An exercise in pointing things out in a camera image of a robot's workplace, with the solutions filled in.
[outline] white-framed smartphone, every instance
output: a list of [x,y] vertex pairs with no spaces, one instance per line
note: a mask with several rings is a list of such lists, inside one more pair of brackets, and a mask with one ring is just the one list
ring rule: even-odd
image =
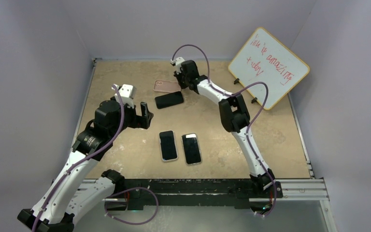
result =
[[159,134],[161,158],[164,162],[178,159],[177,146],[175,144],[174,132],[163,131]]
[[197,135],[185,134],[181,136],[183,142],[185,161],[188,165],[201,163],[201,150],[198,143]]

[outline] phone screen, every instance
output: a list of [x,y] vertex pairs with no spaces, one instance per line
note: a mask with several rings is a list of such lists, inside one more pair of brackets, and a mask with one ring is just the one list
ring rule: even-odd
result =
[[184,102],[183,95],[180,91],[155,97],[157,109],[163,109]]
[[178,158],[174,132],[172,130],[160,133],[160,147],[163,161],[170,161]]
[[201,163],[201,153],[196,134],[185,134],[181,136],[187,164]]

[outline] cable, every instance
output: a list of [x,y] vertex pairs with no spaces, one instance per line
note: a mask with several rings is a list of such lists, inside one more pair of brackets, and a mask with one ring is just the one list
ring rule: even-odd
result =
[[240,91],[234,93],[232,96],[236,96],[236,95],[238,95],[238,94],[244,92],[244,91],[247,90],[248,88],[250,88],[250,87],[252,87],[252,86],[255,86],[255,85],[259,85],[259,84],[261,84],[261,85],[263,85],[263,86],[265,87],[265,90],[266,90],[266,93],[265,93],[265,99],[264,99],[264,102],[262,103],[261,108],[258,110],[257,114],[255,115],[255,117],[251,120],[250,124],[248,125],[245,134],[246,134],[246,137],[247,137],[248,144],[250,145],[250,148],[251,148],[251,150],[253,151],[253,153],[254,153],[254,155],[255,155],[255,158],[258,160],[258,162],[259,162],[259,164],[261,165],[262,169],[264,169],[265,173],[267,174],[267,176],[268,176],[268,177],[270,178],[270,180],[272,181],[272,185],[273,185],[273,187],[274,187],[274,202],[273,202],[273,204],[271,205],[271,209],[270,209],[266,214],[263,214],[263,216],[268,216],[268,215],[271,213],[271,211],[274,209],[275,204],[276,204],[276,197],[277,197],[277,196],[276,196],[276,193],[277,193],[276,188],[277,188],[277,187],[276,187],[275,180],[273,179],[273,177],[271,176],[271,174],[268,172],[267,168],[265,168],[264,164],[262,163],[261,159],[259,158],[258,154],[256,153],[256,151],[255,151],[254,147],[252,146],[251,141],[250,141],[250,139],[249,139],[249,131],[250,131],[250,128],[251,128],[252,124],[254,123],[254,121],[255,121],[255,120],[257,119],[257,117],[259,116],[259,114],[261,113],[261,111],[264,109],[265,103],[267,102],[267,99],[268,99],[268,92],[269,92],[269,90],[268,90],[268,86],[267,86],[267,84],[265,84],[265,83],[262,82],[262,81],[254,82],[254,83],[248,85],[247,87],[241,89]]
[[[119,128],[117,129],[117,132],[116,134],[113,136],[113,138],[111,138],[111,140],[106,143],[104,146],[102,146],[99,150],[93,152],[93,154],[89,155],[89,156],[86,156],[85,158],[77,161],[75,164],[73,164],[68,170],[66,170],[66,173],[68,173],[68,175],[70,175],[71,171],[76,168],[77,166],[79,166],[81,163],[85,162],[86,160],[89,160],[91,159],[92,157],[94,157],[95,155],[99,154],[100,152],[102,152],[103,150],[105,150],[110,144],[113,143],[113,141],[117,138],[117,136],[120,134],[122,128],[123,128],[123,123],[124,123],[124,105],[123,105],[123,100],[120,96],[120,93],[119,93],[119,89],[117,88],[116,85],[112,85],[112,88],[115,90],[116,94],[117,94],[117,97],[119,98],[119,104],[120,104],[120,111],[121,111],[121,117],[120,117],[120,125],[119,125]],[[36,227],[38,225],[38,222],[43,214],[43,211],[44,209],[47,207],[47,205],[49,204],[49,201],[52,199],[54,193],[56,192],[56,190],[59,188],[60,184],[62,184],[62,182],[65,180],[65,178],[68,176],[66,174],[64,174],[57,182],[56,184],[54,185],[54,187],[52,188],[52,190],[49,192],[49,194],[47,195],[45,201],[43,202],[42,206],[41,206],[41,211],[39,211],[38,215],[36,216],[35,218],[35,221],[33,222],[33,226],[32,226],[32,232],[36,232]]]
[[122,193],[125,193],[125,192],[129,192],[129,191],[132,191],[132,190],[136,190],[136,189],[143,189],[143,190],[146,190],[148,192],[151,193],[151,195],[153,195],[154,199],[156,200],[156,210],[154,211],[154,214],[151,216],[151,218],[149,218],[148,220],[146,221],[143,221],[143,222],[129,222],[129,221],[124,221],[122,219],[119,219],[119,218],[116,218],[114,216],[112,216],[108,211],[107,211],[107,207],[106,207],[106,203],[104,203],[104,211],[106,212],[106,214],[104,216],[108,216],[110,217],[111,219],[114,219],[114,220],[117,220],[117,221],[120,221],[120,222],[123,222],[125,224],[128,224],[128,225],[133,225],[133,226],[136,226],[136,225],[143,225],[143,224],[146,224],[147,222],[153,220],[153,218],[156,216],[157,214],[157,211],[158,211],[158,200],[157,200],[157,196],[151,191],[149,190],[148,188],[143,188],[143,187],[135,187],[135,188],[129,188],[127,190],[124,190],[124,191],[121,191],[121,192],[118,192],[116,194],[113,194],[111,195],[110,197],[115,197],[115,196],[118,196]]
[[211,85],[211,80],[210,80],[210,63],[208,62],[208,58],[207,58],[207,55],[205,55],[205,52],[204,52],[201,48],[199,48],[198,46],[193,45],[193,44],[184,44],[184,45],[180,46],[179,48],[177,48],[177,50],[175,50],[175,52],[174,52],[174,54],[173,54],[171,60],[174,60],[175,54],[177,54],[177,52],[178,52],[181,48],[183,48],[183,47],[187,47],[187,46],[189,46],[189,47],[195,47],[196,49],[198,49],[198,50],[199,50],[199,51],[204,55],[205,61],[207,62],[207,69],[208,69],[208,72],[207,72],[208,85],[209,85],[213,90],[215,90],[216,92],[221,93],[221,94],[223,94],[223,95],[225,95],[225,96],[227,96],[227,97],[230,97],[231,95],[227,94],[226,92],[222,92],[221,90],[219,90],[219,89],[217,89],[217,88],[215,88],[214,86]]

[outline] table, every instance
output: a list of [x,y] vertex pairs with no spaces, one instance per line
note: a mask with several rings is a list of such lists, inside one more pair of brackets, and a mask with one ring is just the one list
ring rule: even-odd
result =
[[[197,61],[200,74],[207,73],[205,61]],[[210,62],[211,80],[231,92],[242,88],[234,85],[229,73],[229,61]],[[112,84],[129,84],[137,88],[134,102],[140,112],[140,102],[148,104],[154,113],[149,129],[127,128],[114,142],[99,164],[86,178],[98,178],[107,169],[114,169],[126,178],[249,178],[244,155],[238,143],[221,125],[218,105],[189,89],[183,89],[185,102],[157,109],[153,91],[155,80],[172,80],[174,67],[168,61],[97,61],[93,80],[83,111],[79,133],[94,118],[99,104],[113,96]],[[251,119],[260,106],[243,93]],[[174,131],[178,160],[163,162],[158,134]],[[269,111],[263,111],[252,126],[254,139],[264,160],[276,178],[310,178],[300,135],[287,96]],[[202,162],[186,165],[181,135],[196,133]]]

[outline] purple cable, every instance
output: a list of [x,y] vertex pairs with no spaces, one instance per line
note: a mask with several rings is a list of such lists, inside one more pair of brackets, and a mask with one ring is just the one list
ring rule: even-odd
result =
[[256,157],[257,160],[259,161],[259,164],[261,165],[261,167],[264,169],[265,173],[268,175],[268,177],[269,177],[270,180],[272,181],[272,185],[274,186],[274,202],[272,203],[271,209],[270,209],[267,213],[264,214],[264,216],[268,216],[268,215],[271,213],[271,211],[274,209],[275,204],[276,204],[276,184],[275,184],[275,180],[273,179],[273,177],[271,176],[271,174],[268,172],[267,168],[265,168],[265,166],[264,166],[264,164],[261,162],[261,160],[260,160],[258,154],[257,154],[256,151],[254,150],[254,147],[252,146],[252,144],[251,144],[251,142],[250,142],[250,139],[249,139],[249,136],[248,136],[252,124],[254,123],[254,121],[256,120],[256,118],[259,116],[259,114],[261,113],[261,111],[264,109],[264,105],[265,105],[265,103],[267,102],[267,99],[268,99],[268,92],[269,92],[269,91],[268,91],[268,86],[267,86],[267,84],[265,84],[265,83],[262,82],[262,81],[254,82],[254,83],[248,85],[247,87],[241,89],[240,91],[234,93],[232,96],[238,95],[238,94],[244,92],[245,90],[247,90],[248,88],[250,88],[250,87],[252,87],[252,86],[255,86],[255,85],[258,85],[258,84],[264,85],[264,87],[265,87],[265,90],[266,90],[266,93],[265,93],[265,99],[264,99],[264,102],[262,103],[261,108],[258,110],[258,113],[255,115],[255,117],[251,120],[250,124],[248,125],[245,134],[246,134],[247,141],[248,141],[248,144],[250,145],[251,150],[253,151],[255,157]]
[[153,195],[154,199],[156,200],[156,210],[154,211],[154,214],[151,216],[151,218],[149,218],[148,220],[144,221],[144,222],[129,222],[129,221],[124,221],[122,219],[118,219],[112,215],[109,214],[109,212],[107,211],[107,207],[106,207],[106,203],[104,203],[104,211],[106,212],[106,215],[108,217],[110,217],[111,219],[114,219],[114,220],[117,220],[117,221],[120,221],[120,222],[123,222],[123,223],[126,223],[128,225],[133,225],[133,226],[136,226],[136,225],[143,225],[143,224],[146,224],[147,222],[153,220],[153,218],[156,216],[157,214],[157,211],[158,211],[158,200],[157,200],[157,196],[151,191],[149,190],[148,188],[143,188],[143,187],[135,187],[135,188],[129,188],[127,190],[124,190],[124,191],[121,191],[121,192],[118,192],[118,193],[115,193],[113,195],[111,195],[110,197],[115,197],[115,196],[118,196],[120,194],[123,194],[125,192],[129,192],[129,191],[132,191],[132,190],[135,190],[135,189],[143,189],[143,190],[146,190],[146,191],[149,191],[151,193],[151,195]]
[[177,50],[175,50],[175,52],[174,52],[174,54],[173,54],[171,60],[174,60],[175,54],[177,54],[177,52],[178,52],[181,48],[183,48],[183,47],[187,47],[187,46],[189,46],[189,47],[195,47],[196,49],[198,49],[198,50],[199,50],[199,51],[204,55],[205,61],[207,62],[207,69],[208,69],[208,72],[207,72],[208,85],[209,85],[212,89],[214,89],[216,92],[221,93],[221,94],[224,94],[224,95],[227,96],[227,97],[230,97],[231,95],[227,94],[226,92],[222,92],[221,90],[219,90],[219,89],[217,89],[217,88],[215,88],[214,86],[211,85],[211,80],[210,80],[210,63],[208,62],[208,58],[207,58],[207,55],[205,55],[205,52],[204,52],[201,48],[199,48],[198,46],[193,45],[193,44],[184,44],[184,45],[180,46],[179,48],[177,48]]
[[[113,141],[117,138],[117,136],[120,134],[122,128],[123,128],[123,122],[124,122],[124,105],[123,105],[123,100],[120,96],[120,93],[119,93],[119,90],[118,88],[113,85],[112,88],[116,91],[116,94],[117,94],[117,97],[119,98],[119,104],[120,104],[120,110],[121,110],[121,117],[120,117],[120,125],[119,125],[119,128],[117,129],[117,132],[116,134],[113,136],[113,138],[108,142],[106,143],[106,145],[102,146],[99,150],[93,152],[93,154],[89,155],[89,156],[86,156],[85,158],[77,161],[75,164],[73,164],[68,170],[66,170],[67,173],[71,173],[71,171],[76,168],[77,166],[79,166],[81,163],[85,162],[86,160],[89,160],[91,159],[92,157],[94,157],[95,155],[99,154],[100,152],[102,152],[103,150],[105,150],[110,144],[113,143]],[[59,181],[56,182],[56,184],[54,185],[53,189],[49,192],[49,194],[47,195],[46,197],[46,200],[43,202],[42,206],[41,206],[41,209],[45,209],[46,206],[48,205],[50,199],[52,199],[54,193],[56,192],[56,190],[59,188],[60,184],[62,184],[62,182],[65,180],[65,178],[67,177],[68,175],[64,174],[60,179]],[[36,232],[36,227],[38,225],[38,222],[41,218],[43,214],[43,211],[40,211],[38,213],[38,215],[36,216],[35,218],[35,221],[33,222],[33,226],[32,226],[32,232]]]

